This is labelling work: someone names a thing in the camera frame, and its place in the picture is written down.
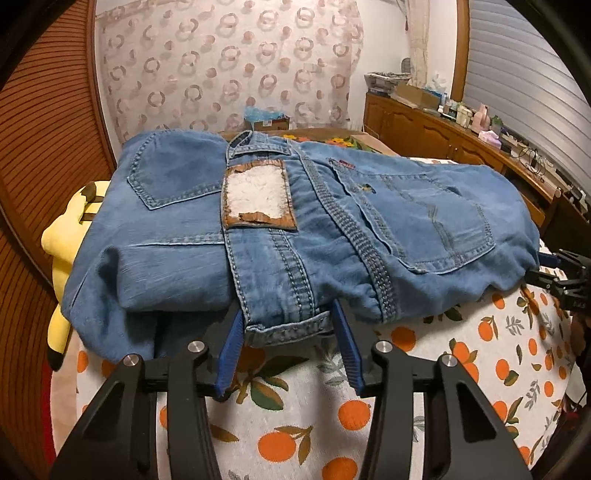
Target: cabinet door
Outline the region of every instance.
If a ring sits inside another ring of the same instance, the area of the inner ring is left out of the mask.
[[[451,158],[452,145],[457,144],[457,135],[447,128],[423,119],[423,143],[421,156],[424,158]]]
[[[423,129],[412,109],[388,112],[380,140],[403,157],[420,157]]]
[[[382,105],[368,100],[365,105],[365,114],[363,116],[365,131],[373,137],[380,138],[385,116],[386,110]]]
[[[468,141],[463,141],[459,147],[454,149],[452,160],[470,165],[486,165],[482,152]]]

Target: blue denim jeans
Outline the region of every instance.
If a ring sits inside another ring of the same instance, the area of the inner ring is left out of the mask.
[[[220,219],[224,173],[280,160],[297,230]],[[438,314],[507,290],[538,264],[538,231],[485,166],[429,165],[243,132],[145,132],[119,168],[66,284],[62,312],[111,360],[174,353],[237,296],[246,343],[332,329],[346,297],[368,322]]]

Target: red fabric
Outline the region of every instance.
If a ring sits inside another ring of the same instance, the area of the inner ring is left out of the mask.
[[[43,448],[45,458],[49,465],[53,465],[56,459],[56,447],[53,443],[53,428],[51,426],[51,376],[53,371],[47,363],[43,362],[41,370],[41,422],[43,424]]]

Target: bed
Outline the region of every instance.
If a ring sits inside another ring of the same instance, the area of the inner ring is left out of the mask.
[[[548,252],[542,243],[540,251]],[[565,278],[561,271],[548,271]],[[548,445],[563,409],[574,364],[570,321],[549,292],[521,285],[510,291],[489,289],[478,301],[438,316],[376,330],[381,339],[414,356],[436,359],[444,352],[453,353],[477,381],[531,467]],[[264,380],[264,369],[271,367],[273,379]],[[51,382],[56,452],[113,368],[73,334],[64,364]],[[245,347],[238,383],[224,403],[207,400],[223,478],[357,477],[374,401],[357,398],[348,385],[334,338],[265,349]],[[422,478],[424,429],[422,394],[415,394],[412,480]],[[158,397],[157,456],[160,479],[170,479],[165,394]]]

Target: yellow stuffed animal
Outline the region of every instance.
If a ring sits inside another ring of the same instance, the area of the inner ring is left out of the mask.
[[[108,187],[108,181],[90,182],[74,194],[66,212],[43,232],[41,246],[53,257],[53,289],[60,304],[80,244]],[[70,322],[61,314],[61,305],[58,305],[47,329],[47,359],[54,371],[59,370],[63,362],[70,329]]]

